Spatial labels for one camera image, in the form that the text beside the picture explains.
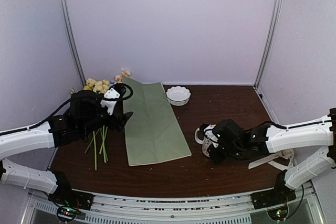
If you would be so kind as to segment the white patterned mug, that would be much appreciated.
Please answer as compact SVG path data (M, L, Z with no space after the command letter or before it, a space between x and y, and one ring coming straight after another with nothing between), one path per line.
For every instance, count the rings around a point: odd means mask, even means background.
M210 157L210 154L209 154L208 150L212 150L213 148L217 148L218 145L219 145L218 138L216 137L216 135L213 135L212 137L204 136L199 131L199 127L195 130L194 139L195 139L196 143L201 144L202 153L206 157Z

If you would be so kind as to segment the green and pink wrapping paper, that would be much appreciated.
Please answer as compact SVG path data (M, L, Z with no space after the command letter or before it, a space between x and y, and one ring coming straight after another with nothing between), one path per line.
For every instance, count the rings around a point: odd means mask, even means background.
M129 166L174 161L192 155L162 83L142 84L124 77L133 90L123 102L125 112L133 112L126 123L125 145Z

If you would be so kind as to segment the peach flower stem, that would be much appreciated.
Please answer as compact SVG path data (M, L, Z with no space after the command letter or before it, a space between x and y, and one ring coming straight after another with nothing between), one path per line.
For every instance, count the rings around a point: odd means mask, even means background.
M121 69L120 74L115 75L114 81L115 83L121 83L123 77L131 77L132 73L130 70L127 69Z

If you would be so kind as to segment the cream yellow rose stem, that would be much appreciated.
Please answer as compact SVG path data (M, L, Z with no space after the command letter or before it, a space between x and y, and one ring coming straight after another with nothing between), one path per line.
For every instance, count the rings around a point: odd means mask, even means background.
M90 90L95 93L105 94L109 88L112 86L112 83L109 80L100 80L89 78L86 80L86 84L83 87L84 90Z

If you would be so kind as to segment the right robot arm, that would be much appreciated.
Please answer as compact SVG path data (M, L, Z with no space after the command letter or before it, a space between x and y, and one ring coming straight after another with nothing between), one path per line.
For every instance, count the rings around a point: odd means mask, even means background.
M289 189L298 189L306 181L329 168L335 168L335 109L321 118L289 125L266 121L248 130L234 120L210 124L200 132L208 147L205 152L215 163L230 157L249 161L250 169L269 163L281 170L280 184L269 192L272 203L279 204L289 196ZM319 149L298 165L274 162L277 158L293 159L295 148L319 146Z

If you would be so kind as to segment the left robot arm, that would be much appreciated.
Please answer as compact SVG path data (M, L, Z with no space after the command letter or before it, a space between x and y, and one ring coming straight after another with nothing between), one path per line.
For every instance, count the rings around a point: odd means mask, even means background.
M58 148L85 139L102 127L121 131L132 112L117 116L115 106L133 96L125 89L106 93L81 90L73 93L42 121L1 132L1 184L15 185L55 195L64 205L76 197L63 173L42 171L11 162L8 157L43 148Z

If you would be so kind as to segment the white fluted dish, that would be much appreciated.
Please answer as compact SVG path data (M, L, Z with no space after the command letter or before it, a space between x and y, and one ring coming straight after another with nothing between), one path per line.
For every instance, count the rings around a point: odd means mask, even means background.
M166 97L173 106L186 105L191 97L191 92L186 87L174 86L166 91Z

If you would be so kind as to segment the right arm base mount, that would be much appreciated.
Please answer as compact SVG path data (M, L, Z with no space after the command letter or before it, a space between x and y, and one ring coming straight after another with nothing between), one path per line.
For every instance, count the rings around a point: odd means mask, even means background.
M276 177L273 189L259 191L251 194L254 209L268 208L275 205L285 204L296 199L295 190L285 186L285 174L283 170Z

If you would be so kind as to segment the aluminium front rail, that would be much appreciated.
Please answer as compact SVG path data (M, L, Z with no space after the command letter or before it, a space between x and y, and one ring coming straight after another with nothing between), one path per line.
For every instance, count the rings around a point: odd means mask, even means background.
M271 214L288 207L285 223L325 223L311 182L284 205L256 209L251 193L185 198L146 198L93 193L90 210L71 223L275 223Z

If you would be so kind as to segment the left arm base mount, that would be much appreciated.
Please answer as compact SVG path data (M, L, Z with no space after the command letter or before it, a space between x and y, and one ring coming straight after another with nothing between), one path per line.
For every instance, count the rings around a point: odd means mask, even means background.
M93 194L73 190L70 182L63 172L53 172L56 178L56 190L49 194L49 198L61 205L76 209L90 210L93 202Z

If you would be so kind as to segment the left aluminium frame post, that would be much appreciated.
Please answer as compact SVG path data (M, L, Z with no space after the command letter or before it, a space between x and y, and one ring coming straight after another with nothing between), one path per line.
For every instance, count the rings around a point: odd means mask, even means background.
M77 74L79 76L82 86L85 86L86 85L85 74L84 74L83 67L82 67L82 64L81 64L81 61L78 55L78 50L77 50L77 46L75 42L74 32L73 32L72 25L71 25L67 0L60 0L60 6L62 10L62 15L64 18L65 29L66 29L67 39L68 39L68 43L70 47L71 56L75 64L75 69L77 71Z

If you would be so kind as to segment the aluminium frame post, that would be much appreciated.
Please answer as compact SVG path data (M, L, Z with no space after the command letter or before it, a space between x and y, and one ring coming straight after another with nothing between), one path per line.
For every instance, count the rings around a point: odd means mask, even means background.
M64 18L65 29L66 29L67 39L68 39L68 43L70 47L71 56L75 64L75 69L77 71L77 74L79 76L82 86L85 86L86 85L85 74L84 74L83 67L82 67L82 64L81 64L81 61L78 55L78 50L77 50L77 46L75 42L74 32L73 32L72 25L71 25L67 0L60 0L60 6L62 10L62 15Z
M269 24L269 29L268 29L268 33L267 33L267 37L266 37L266 43L265 43L265 46L264 46L264 50L263 50L261 62L260 62L260 65L259 65L259 70L258 70L258 73L257 73L257 77L256 77L256 80L255 80L255 83L254 83L254 88L256 90L259 89L262 77L263 77L264 72L266 70L266 65L267 65L267 61L268 61L268 58L269 58L269 55L270 55L270 52L271 52L272 43L273 43L273 40L274 40L274 37L275 37L276 27L277 27L277 24L278 24L278 20L279 20L281 8L282 8L282 3L283 3L283 0L274 0L272 13L271 13L270 24Z

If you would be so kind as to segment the right aluminium frame post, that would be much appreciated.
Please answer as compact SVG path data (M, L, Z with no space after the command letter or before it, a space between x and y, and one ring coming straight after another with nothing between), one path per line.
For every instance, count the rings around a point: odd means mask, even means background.
M271 13L270 24L269 24L269 29L268 29L268 33L267 33L267 37L266 37L266 43L265 43L265 46L264 46L264 50L263 50L261 62L260 62L260 65L259 65L259 70L258 70L258 73L257 73L257 77L256 77L256 80L255 80L255 83L254 83L254 88L256 90L259 89L262 77L263 77L264 72L266 70L266 65L267 65L267 61L268 61L268 58L269 58L269 55L270 55L270 52L271 52L272 43L273 43L273 40L274 40L274 37L275 37L276 27L277 27L277 24L278 24L278 20L279 20L281 8L282 8L282 3L283 3L283 0L274 0L272 13Z

